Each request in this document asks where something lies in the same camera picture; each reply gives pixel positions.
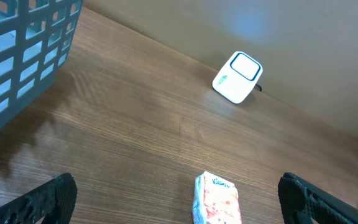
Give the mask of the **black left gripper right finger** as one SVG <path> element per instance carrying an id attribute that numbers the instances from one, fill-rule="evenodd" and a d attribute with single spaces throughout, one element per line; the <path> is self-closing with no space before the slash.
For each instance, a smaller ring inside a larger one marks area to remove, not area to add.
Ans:
<path id="1" fill-rule="evenodd" d="M 285 224 L 358 224 L 358 210 L 291 172 L 278 183 Z"/>

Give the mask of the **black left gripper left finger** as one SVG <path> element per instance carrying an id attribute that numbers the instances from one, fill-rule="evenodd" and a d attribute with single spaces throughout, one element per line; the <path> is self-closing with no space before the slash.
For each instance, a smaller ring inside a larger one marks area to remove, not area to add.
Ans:
<path id="1" fill-rule="evenodd" d="M 0 224 L 69 223 L 75 209 L 77 187 L 64 173 L 0 207 Z"/>

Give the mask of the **small red white box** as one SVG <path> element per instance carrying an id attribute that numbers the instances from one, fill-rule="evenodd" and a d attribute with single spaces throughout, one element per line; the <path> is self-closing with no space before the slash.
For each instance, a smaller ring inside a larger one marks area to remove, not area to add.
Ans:
<path id="1" fill-rule="evenodd" d="M 204 171 L 195 178 L 192 216 L 194 224 L 241 224 L 236 186 Z"/>

